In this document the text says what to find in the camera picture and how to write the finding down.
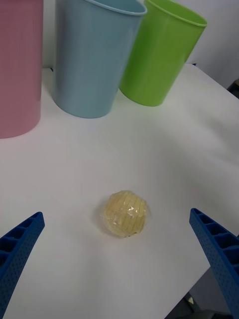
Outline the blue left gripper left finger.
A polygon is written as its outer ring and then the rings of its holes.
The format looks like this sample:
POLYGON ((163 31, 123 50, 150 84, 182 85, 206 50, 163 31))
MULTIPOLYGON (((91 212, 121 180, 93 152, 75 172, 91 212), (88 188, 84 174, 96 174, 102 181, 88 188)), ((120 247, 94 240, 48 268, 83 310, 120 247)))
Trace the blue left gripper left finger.
POLYGON ((45 227, 42 212, 27 218, 0 239, 0 318, 3 318, 29 255, 45 227))

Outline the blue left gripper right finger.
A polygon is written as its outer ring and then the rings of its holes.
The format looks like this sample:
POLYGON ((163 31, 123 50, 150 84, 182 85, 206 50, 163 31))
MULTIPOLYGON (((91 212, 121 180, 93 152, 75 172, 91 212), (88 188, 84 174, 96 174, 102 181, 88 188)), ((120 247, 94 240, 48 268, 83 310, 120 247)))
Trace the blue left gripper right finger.
POLYGON ((239 238, 196 208, 189 223, 206 255, 233 318, 239 318, 239 238))

